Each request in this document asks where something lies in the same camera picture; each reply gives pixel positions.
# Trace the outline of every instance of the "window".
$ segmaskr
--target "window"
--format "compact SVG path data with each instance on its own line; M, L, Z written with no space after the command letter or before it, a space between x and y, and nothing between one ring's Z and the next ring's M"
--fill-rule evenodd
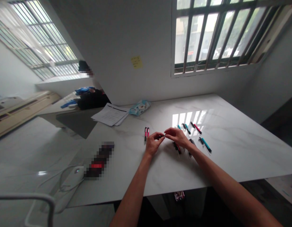
M287 13L284 12L289 12L292 8L282 5L282 2L174 0L174 77L258 63L267 51L262 46L270 41L267 36L271 36L272 27L285 18Z
M10 32L0 21L0 40L9 47L42 80L56 76L78 74L78 59L66 43L44 8L37 0L10 2L24 24L29 28L39 44L52 57L55 67L49 61L34 53L24 42Z

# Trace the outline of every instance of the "stack of papers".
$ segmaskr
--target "stack of papers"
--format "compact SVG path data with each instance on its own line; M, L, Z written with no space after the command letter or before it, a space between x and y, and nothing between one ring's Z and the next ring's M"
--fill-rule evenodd
M109 126L118 126L128 116L129 110L129 108L121 108L107 103L104 109L93 115L91 118L94 121L99 121Z

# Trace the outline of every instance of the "hand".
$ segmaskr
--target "hand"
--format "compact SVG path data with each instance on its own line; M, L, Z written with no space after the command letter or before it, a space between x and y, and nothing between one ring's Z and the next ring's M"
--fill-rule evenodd
M188 148L190 142L182 130L176 128L169 128L166 129L164 133L166 138L174 141L177 145L183 148Z
M145 154L150 155L152 158L155 153L157 152L159 145L163 142L165 137L161 137L160 139L159 136L163 136L164 134L161 132L155 132L151 134L149 137L147 137L146 141L146 151Z

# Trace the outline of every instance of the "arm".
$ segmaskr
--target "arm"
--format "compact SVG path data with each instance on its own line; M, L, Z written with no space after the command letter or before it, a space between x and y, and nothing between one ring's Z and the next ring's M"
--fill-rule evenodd
M149 166L159 145L165 139L165 137L162 137L156 141L156 138L163 135L163 133L155 132L147 138L145 154L110 223L110 227L137 226Z
M245 226L282 226L241 184L193 145L182 130L169 128L165 133L166 138L192 154L215 191Z

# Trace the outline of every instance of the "plastic bag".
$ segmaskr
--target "plastic bag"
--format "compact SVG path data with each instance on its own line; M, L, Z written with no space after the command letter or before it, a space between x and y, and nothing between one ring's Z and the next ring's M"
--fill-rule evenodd
M150 107L150 102L148 102L147 100L140 100L137 104L131 107L131 109L129 110L129 114L140 116L149 107Z

